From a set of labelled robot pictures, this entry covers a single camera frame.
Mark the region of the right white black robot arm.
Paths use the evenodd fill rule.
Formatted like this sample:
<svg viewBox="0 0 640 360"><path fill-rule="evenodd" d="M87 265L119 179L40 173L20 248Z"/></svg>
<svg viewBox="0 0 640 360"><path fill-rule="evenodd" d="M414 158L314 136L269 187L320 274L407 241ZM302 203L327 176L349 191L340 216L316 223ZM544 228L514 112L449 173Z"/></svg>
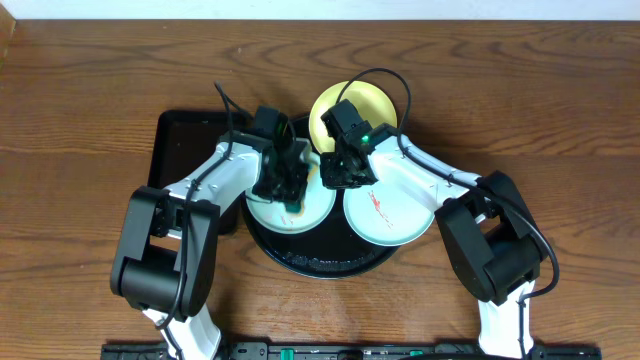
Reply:
<svg viewBox="0 0 640 360"><path fill-rule="evenodd" d="M372 127L347 100L321 120L335 141L334 150L321 155L324 186L381 183L431 212L454 273L478 301L481 350L527 358L534 348L529 302L549 252L513 180L499 171L482 177L451 167L400 129Z"/></svg>

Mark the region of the light green plate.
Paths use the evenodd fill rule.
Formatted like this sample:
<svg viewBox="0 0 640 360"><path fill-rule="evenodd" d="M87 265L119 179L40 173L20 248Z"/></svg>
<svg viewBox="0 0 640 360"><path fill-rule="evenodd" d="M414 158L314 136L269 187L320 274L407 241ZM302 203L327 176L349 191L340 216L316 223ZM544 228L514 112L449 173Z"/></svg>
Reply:
<svg viewBox="0 0 640 360"><path fill-rule="evenodd" d="M293 235L311 230L319 225L331 212L337 191L325 188L320 175L320 156L311 152L310 172L307 187L295 211L289 211L281 202L259 198L247 190L248 209L253 218L270 231Z"/></svg>
<svg viewBox="0 0 640 360"><path fill-rule="evenodd" d="M379 246L412 242L428 230L435 217L401 190L378 182L344 191L343 209L352 230Z"/></svg>

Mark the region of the yellow plate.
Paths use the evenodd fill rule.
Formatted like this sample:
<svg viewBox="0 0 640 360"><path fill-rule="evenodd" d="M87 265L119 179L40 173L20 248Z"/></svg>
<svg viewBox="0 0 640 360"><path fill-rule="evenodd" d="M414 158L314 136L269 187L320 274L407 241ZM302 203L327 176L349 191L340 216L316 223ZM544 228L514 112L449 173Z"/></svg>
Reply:
<svg viewBox="0 0 640 360"><path fill-rule="evenodd" d="M312 144L319 153L333 152L335 140L329 136L321 116L335 103L346 81L336 83L327 88L314 102L309 115L309 133ZM386 123L393 127L398 125L398 116L391 99L380 88L373 84L355 81L342 95L349 100L359 115L367 120L373 128Z"/></svg>

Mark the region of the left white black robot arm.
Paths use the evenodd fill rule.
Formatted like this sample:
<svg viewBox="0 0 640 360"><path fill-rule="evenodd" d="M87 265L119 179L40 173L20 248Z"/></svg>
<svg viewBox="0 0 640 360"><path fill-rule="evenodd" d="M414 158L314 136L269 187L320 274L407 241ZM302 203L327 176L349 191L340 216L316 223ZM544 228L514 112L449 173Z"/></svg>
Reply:
<svg viewBox="0 0 640 360"><path fill-rule="evenodd" d="M151 319L176 359L213 359L222 335L206 300L213 282L219 222L245 191L298 210L311 145L289 118L261 106L247 130L230 129L214 154L164 189L131 196L113 262L111 291Z"/></svg>

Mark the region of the green yellow sponge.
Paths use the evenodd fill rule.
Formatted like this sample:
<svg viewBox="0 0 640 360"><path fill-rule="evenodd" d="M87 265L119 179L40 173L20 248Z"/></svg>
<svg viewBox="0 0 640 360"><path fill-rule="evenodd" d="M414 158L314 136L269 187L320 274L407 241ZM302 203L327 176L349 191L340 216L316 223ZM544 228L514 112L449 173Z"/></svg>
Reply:
<svg viewBox="0 0 640 360"><path fill-rule="evenodd" d="M293 214L298 214L301 213L303 210L303 201L296 201L296 202L287 202L285 204L285 211L288 213L293 213Z"/></svg>

